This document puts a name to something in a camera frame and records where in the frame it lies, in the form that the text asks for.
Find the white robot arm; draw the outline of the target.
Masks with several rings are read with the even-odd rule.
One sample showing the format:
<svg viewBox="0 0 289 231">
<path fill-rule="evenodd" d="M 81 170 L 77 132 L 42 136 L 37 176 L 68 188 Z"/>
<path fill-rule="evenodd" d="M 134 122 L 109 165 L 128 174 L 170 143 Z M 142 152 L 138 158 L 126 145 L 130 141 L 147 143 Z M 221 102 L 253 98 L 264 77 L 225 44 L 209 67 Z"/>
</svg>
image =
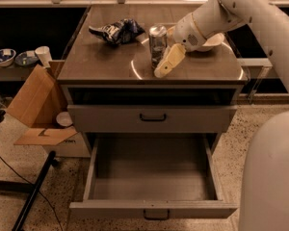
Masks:
<svg viewBox="0 0 289 231">
<path fill-rule="evenodd" d="M 289 16 L 270 0 L 208 0 L 171 29 L 171 46 L 154 71 L 162 78 L 217 33 L 252 30 L 289 93 Z M 289 231 L 289 111 L 254 134 L 242 180 L 238 231 Z"/>
</svg>

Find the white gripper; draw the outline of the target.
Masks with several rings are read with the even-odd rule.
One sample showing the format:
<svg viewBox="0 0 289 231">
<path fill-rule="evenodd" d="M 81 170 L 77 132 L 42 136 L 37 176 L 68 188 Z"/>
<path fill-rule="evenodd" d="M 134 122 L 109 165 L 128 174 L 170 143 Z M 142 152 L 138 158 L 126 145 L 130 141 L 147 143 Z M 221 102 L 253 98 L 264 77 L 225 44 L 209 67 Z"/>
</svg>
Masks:
<svg viewBox="0 0 289 231">
<path fill-rule="evenodd" d="M 154 75 L 157 78 L 165 77 L 176 68 L 185 58 L 186 51 L 196 51 L 206 42 L 192 13 L 188 13 L 176 23 L 172 36 L 176 43 L 167 47 L 163 59 L 155 68 Z"/>
</svg>

